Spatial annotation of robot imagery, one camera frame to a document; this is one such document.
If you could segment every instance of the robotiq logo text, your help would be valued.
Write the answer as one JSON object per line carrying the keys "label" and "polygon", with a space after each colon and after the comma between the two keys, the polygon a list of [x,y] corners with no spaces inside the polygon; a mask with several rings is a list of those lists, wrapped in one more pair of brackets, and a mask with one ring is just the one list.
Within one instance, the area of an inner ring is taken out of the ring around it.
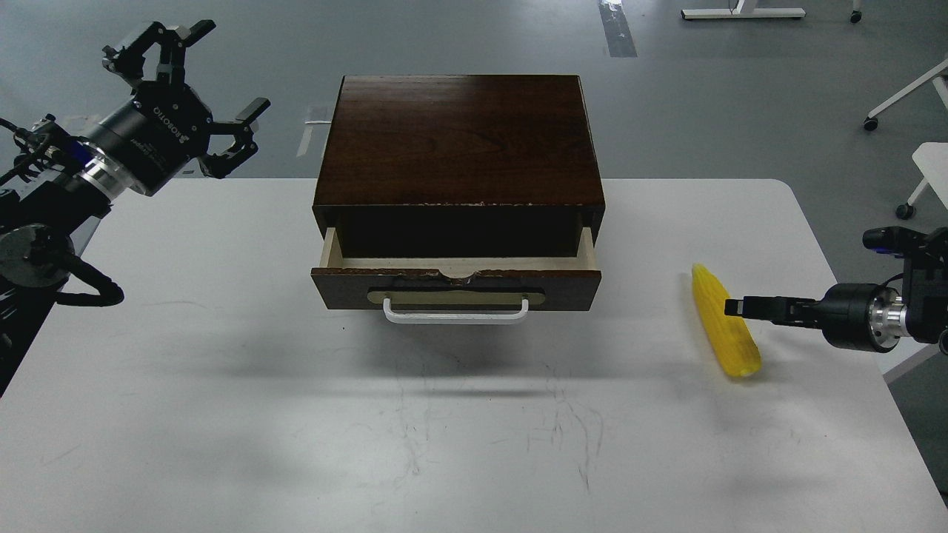
{"label": "robotiq logo text", "polygon": [[168,126],[168,129],[171,130],[171,132],[174,134],[174,137],[178,139],[178,142],[184,144],[188,141],[188,136],[181,135],[181,130],[177,129],[177,126],[174,125],[174,122],[172,122],[172,120],[169,119],[168,116],[161,111],[161,109],[155,106],[155,109],[152,110],[152,113],[155,113],[155,116],[161,120],[162,124]]}

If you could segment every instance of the plastic corn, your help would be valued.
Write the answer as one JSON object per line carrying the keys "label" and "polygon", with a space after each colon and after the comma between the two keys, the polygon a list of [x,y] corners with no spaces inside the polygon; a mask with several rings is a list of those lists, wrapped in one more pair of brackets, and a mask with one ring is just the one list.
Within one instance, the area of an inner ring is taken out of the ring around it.
{"label": "plastic corn", "polygon": [[760,370],[760,351],[747,324],[741,317],[724,315],[724,301],[730,298],[727,289],[700,263],[691,267],[691,292],[724,373],[746,377]]}

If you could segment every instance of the open drawer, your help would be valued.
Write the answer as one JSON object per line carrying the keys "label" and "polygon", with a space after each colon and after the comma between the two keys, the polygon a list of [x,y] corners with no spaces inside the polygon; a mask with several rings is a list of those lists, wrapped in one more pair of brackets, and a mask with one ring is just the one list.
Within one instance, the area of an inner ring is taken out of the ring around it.
{"label": "open drawer", "polygon": [[531,309],[588,311],[602,274],[593,232],[565,257],[347,257],[326,231],[313,281],[330,309]]}

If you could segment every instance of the chair caster wheel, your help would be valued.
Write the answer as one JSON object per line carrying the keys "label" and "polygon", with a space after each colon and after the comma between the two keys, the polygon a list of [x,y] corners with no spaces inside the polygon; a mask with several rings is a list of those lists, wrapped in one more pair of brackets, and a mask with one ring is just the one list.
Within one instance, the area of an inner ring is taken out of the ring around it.
{"label": "chair caster wheel", "polygon": [[915,216],[915,208],[908,204],[902,204],[899,207],[895,208],[895,215],[899,220],[908,220]]}

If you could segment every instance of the robotic arm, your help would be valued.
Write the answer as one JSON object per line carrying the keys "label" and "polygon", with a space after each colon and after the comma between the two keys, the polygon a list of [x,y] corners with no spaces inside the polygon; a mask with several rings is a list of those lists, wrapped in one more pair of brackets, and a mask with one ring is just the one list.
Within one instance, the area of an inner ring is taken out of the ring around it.
{"label": "robotic arm", "polygon": [[[54,303],[120,303],[118,285],[75,254],[70,235],[90,217],[101,219],[126,189],[152,196],[185,164],[198,159],[204,175],[224,178],[257,153],[256,119],[270,105],[258,98],[235,120],[214,121],[184,82],[187,49],[214,29],[211,20],[190,28],[143,25],[118,49],[103,49],[102,65],[132,87],[131,98],[80,136],[70,136],[47,115],[31,130],[0,119],[21,155],[0,176],[31,189],[0,191],[0,395]],[[160,48],[154,80],[144,80],[145,52]],[[220,154],[210,137],[232,136]],[[99,294],[65,294],[72,274]]]}
{"label": "robotic arm", "polygon": [[[882,285],[834,285],[819,302],[782,296],[727,300],[724,314],[820,329],[838,348],[884,353],[899,338],[912,337],[948,354],[948,228],[927,235],[877,228],[863,234],[863,246],[902,259],[902,274]],[[901,296],[887,286],[899,278]]]}

